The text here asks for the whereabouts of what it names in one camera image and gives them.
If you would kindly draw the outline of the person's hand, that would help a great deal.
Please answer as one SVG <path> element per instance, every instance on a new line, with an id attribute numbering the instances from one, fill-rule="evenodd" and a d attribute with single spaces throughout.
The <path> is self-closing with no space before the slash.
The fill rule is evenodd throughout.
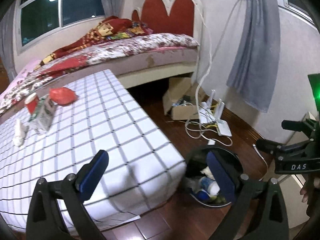
<path id="1" fill-rule="evenodd" d="M 316 187 L 316 182 L 313 176 L 309 175 L 308 179 L 304 183 L 303 187 L 300 190 L 300 195 L 302 196 L 302 202 L 306 203 L 308 201 L 310 193 L 313 192 L 313 189 Z"/>

